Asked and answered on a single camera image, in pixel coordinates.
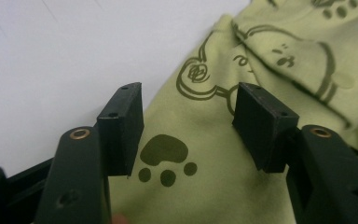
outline paw print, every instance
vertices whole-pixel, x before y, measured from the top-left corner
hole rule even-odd
[[[315,7],[322,7],[323,15],[327,20],[333,18],[334,15],[344,19],[348,15],[349,9],[355,9],[358,7],[358,0],[313,0],[313,5]],[[333,8],[335,3],[340,3],[336,8]]]
[[[287,47],[287,45],[282,44],[282,49],[288,49],[289,47]],[[277,54],[283,54],[283,51],[280,49],[273,49],[272,50],[273,53],[277,53]],[[295,65],[295,56],[289,55],[287,57],[282,57],[280,58],[280,60],[277,61],[277,65],[279,66],[283,66],[287,64],[287,67],[293,67]]]
[[[150,166],[158,166],[162,161],[183,163],[188,155],[188,148],[185,143],[179,139],[159,134],[150,139],[141,152],[141,160]],[[192,176],[197,172],[197,164],[188,162],[184,167],[184,173]],[[152,174],[149,168],[142,169],[139,174],[139,180],[147,182]],[[170,187],[175,183],[176,173],[172,170],[165,170],[160,175],[160,182],[164,187]]]

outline green fabric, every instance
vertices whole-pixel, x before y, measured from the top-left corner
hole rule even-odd
[[[258,172],[231,125],[238,83],[260,85],[358,148],[358,1],[252,2],[223,16],[145,111],[112,209],[137,223],[295,223],[285,174]]]

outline white surface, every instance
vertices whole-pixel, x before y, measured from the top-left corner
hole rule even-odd
[[[244,0],[0,0],[0,166],[8,176],[54,156],[92,126],[122,85],[144,108],[222,14]]]

